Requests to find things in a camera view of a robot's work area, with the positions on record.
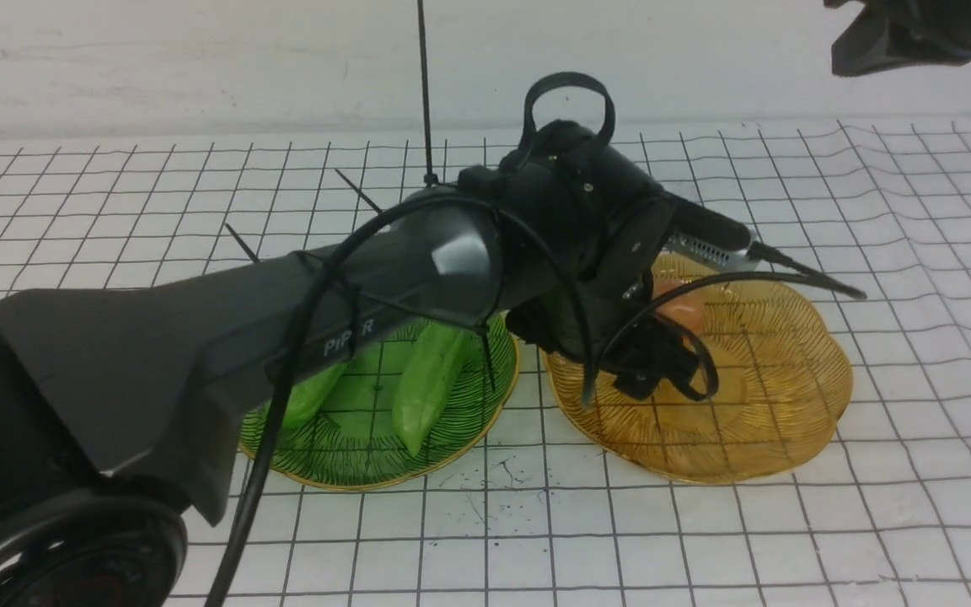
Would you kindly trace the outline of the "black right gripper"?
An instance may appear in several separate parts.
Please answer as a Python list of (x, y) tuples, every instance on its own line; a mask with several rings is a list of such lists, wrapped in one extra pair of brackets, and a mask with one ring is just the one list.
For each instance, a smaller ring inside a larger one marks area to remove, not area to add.
[(863, 1), (831, 46), (837, 77), (971, 62), (971, 1)]

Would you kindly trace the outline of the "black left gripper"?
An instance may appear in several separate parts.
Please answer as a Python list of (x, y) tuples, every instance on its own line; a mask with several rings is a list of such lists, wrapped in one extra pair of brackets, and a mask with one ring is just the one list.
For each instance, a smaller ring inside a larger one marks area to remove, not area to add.
[(644, 314), (651, 266), (674, 234), (755, 245), (754, 234), (667, 191), (600, 135), (554, 121), (495, 168), (462, 169), (458, 213), (459, 323), (507, 311), (513, 334), (612, 373), (637, 399), (663, 380), (693, 395), (691, 380), (714, 369), (690, 331)]

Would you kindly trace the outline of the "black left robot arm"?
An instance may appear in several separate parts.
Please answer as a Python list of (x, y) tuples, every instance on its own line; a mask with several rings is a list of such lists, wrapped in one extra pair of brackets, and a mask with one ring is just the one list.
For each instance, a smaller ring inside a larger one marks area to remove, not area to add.
[(424, 316), (481, 326), (623, 384), (696, 357), (642, 310), (664, 247), (748, 271), (743, 223), (672, 195), (570, 121), (527, 128), (339, 245), (138, 289), (0, 301), (0, 606), (159, 606), (181, 515), (226, 513), (240, 426), (304, 380)]

